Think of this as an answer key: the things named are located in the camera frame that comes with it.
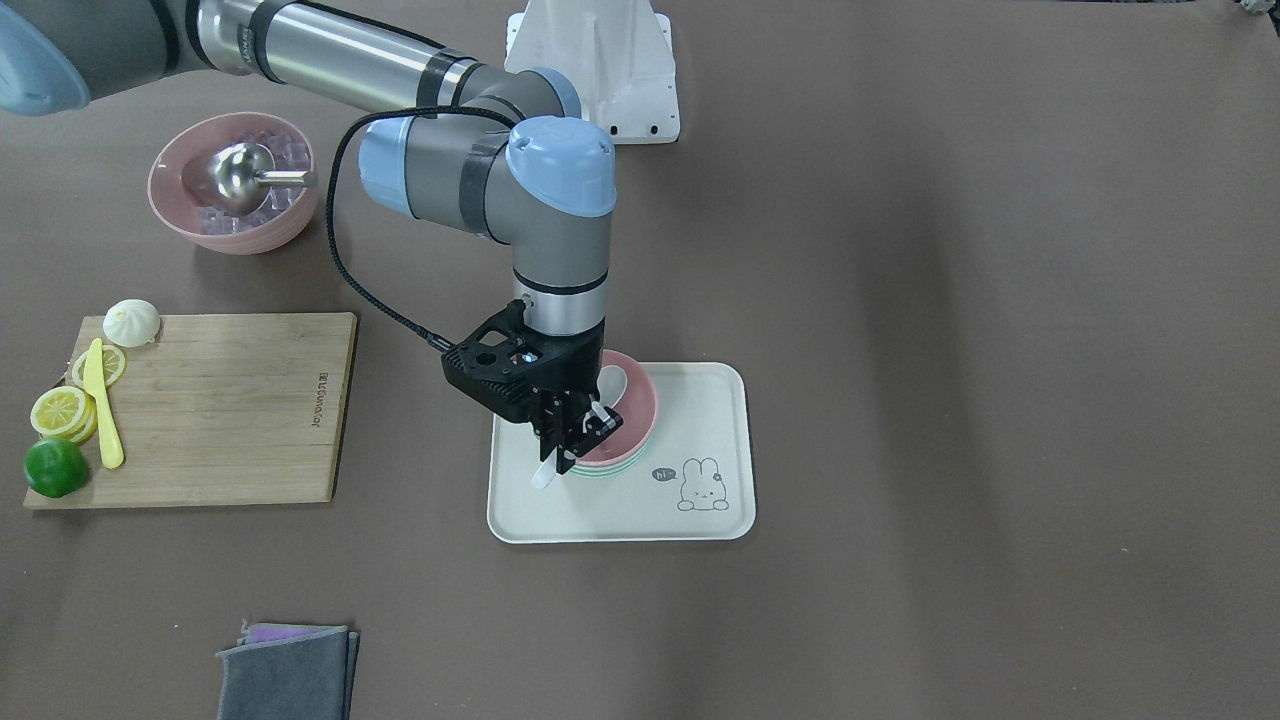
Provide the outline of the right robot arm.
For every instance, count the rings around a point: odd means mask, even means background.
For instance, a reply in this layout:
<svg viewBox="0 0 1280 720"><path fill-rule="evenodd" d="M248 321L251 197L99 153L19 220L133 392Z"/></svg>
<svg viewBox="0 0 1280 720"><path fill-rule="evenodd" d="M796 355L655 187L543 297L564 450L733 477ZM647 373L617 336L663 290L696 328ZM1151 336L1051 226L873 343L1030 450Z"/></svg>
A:
<svg viewBox="0 0 1280 720"><path fill-rule="evenodd" d="M557 70L509 73L415 32L315 1L5 1L3 108L42 117L209 68L365 110L366 193L511 249L513 299L451 342L448 382L529 424L567 473L623 418L602 397L614 145Z"/></svg>

